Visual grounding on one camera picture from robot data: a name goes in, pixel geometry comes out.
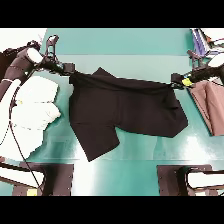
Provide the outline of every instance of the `stack of books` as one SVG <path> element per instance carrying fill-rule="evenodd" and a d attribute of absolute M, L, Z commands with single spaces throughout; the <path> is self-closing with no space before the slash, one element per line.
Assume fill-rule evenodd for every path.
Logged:
<path fill-rule="evenodd" d="M 201 57 L 213 58 L 224 53 L 224 28 L 190 28 L 194 51 Z"/>

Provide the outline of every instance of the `mauve garment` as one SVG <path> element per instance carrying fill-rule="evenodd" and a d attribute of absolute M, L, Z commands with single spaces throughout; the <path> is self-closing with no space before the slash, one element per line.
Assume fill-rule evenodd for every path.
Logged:
<path fill-rule="evenodd" d="M 70 124 L 88 161 L 119 145 L 115 127 L 138 134 L 174 137 L 188 125 L 171 85 L 116 78 L 102 68 L 74 72 Z"/>
<path fill-rule="evenodd" d="M 190 93 L 211 134 L 224 135 L 224 87 L 201 81 L 195 84 Z"/>

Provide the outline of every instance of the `black garment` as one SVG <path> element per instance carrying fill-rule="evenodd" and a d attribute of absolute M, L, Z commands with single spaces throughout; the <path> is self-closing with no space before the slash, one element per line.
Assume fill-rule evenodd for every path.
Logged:
<path fill-rule="evenodd" d="M 102 68 L 92 75 L 76 71 L 69 83 L 70 123 L 88 161 L 119 145 L 115 127 L 174 137 L 188 125 L 171 85 L 116 78 Z"/>

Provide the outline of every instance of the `white floor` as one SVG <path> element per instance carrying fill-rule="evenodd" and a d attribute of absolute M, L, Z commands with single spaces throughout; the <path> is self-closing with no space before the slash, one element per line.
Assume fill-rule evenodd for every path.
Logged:
<path fill-rule="evenodd" d="M 47 28 L 0 28 L 0 52 L 25 46 L 29 41 L 42 43 Z"/>

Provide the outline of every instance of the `black pants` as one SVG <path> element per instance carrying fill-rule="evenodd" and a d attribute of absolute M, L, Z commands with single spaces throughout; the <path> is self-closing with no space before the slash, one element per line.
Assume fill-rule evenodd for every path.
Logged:
<path fill-rule="evenodd" d="M 170 85 L 116 78 L 102 68 L 70 76 L 70 123 L 89 161 L 119 145 L 115 127 L 174 137 L 187 118 Z"/>

